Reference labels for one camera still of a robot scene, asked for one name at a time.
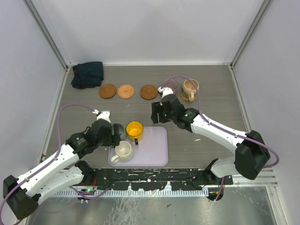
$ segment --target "wooden coaster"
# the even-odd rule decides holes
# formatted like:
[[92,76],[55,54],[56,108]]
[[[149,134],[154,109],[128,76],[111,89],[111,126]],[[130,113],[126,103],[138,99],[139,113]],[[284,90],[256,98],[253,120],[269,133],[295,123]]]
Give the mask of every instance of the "wooden coaster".
[[153,85],[145,85],[140,93],[143,99],[152,100],[158,95],[158,89]]
[[99,89],[99,95],[102,98],[112,98],[116,94],[116,92],[116,87],[110,83],[101,86],[101,88]]
[[181,92],[181,97],[186,100],[186,101],[189,101],[188,97],[186,97],[183,92]]
[[133,96],[134,93],[135,89],[129,84],[124,84],[118,89],[118,95],[121,98],[130,98]]

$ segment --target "folded cloth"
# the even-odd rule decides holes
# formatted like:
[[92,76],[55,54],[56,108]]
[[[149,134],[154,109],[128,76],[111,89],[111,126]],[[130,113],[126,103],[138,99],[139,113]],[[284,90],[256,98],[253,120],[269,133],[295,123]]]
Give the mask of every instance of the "folded cloth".
[[85,89],[101,86],[104,78],[102,62],[87,62],[73,66],[73,88]]

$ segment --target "purple tray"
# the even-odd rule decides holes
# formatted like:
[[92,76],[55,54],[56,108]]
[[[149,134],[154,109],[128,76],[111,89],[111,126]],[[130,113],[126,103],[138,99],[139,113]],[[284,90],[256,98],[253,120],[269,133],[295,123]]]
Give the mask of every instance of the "purple tray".
[[108,163],[111,166],[165,166],[168,163],[167,131],[163,127],[144,127],[144,137],[138,145],[127,138],[135,150],[130,161],[112,164],[110,159],[116,154],[114,148],[109,148]]

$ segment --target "gray floor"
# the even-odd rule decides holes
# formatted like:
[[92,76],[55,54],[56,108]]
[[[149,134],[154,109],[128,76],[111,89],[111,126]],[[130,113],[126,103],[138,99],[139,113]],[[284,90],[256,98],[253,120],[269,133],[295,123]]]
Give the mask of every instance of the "gray floor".
[[[89,105],[98,110],[110,110],[112,123],[127,125],[137,120],[144,126],[162,126],[167,130],[169,162],[166,167],[196,167],[205,168],[215,158],[226,158],[231,152],[212,140],[180,130],[173,123],[153,125],[150,119],[151,102],[140,96],[140,89],[146,84],[156,87],[161,86],[164,79],[175,75],[185,75],[196,79],[200,84],[202,111],[213,120],[223,123],[236,130],[245,130],[244,122],[236,98],[230,71],[227,66],[119,66],[105,67],[105,79],[103,84],[112,83],[117,88],[123,84],[130,84],[135,88],[135,94],[130,99],[122,99],[115,95],[111,99],[103,99],[99,96],[99,88],[77,90],[72,88],[73,70],[70,71],[65,89],[63,91],[60,107],[71,103]],[[176,78],[180,93],[183,78]],[[184,101],[185,107],[197,108],[198,103]],[[61,117],[62,140],[66,140],[71,134],[83,131],[95,120],[90,111],[71,107],[64,111]],[[47,156],[53,154],[58,147],[57,129],[52,131]],[[83,158],[94,168],[111,167],[108,162],[108,150],[99,147],[93,154]]]
[[275,225],[264,187],[227,187],[221,201],[206,197],[102,198],[80,204],[47,199],[26,225]]

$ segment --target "wall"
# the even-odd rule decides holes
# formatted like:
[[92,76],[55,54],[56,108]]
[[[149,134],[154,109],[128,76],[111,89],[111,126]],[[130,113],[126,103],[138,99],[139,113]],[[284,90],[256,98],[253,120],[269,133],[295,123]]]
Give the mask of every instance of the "wall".
[[253,129],[280,155],[274,167],[292,224],[300,224],[300,1],[273,1],[236,66]]
[[32,0],[71,64],[231,62],[263,0]]
[[[0,1],[0,21],[3,180],[37,165],[64,70],[23,1]],[[15,222],[7,205],[2,216],[5,224]]]

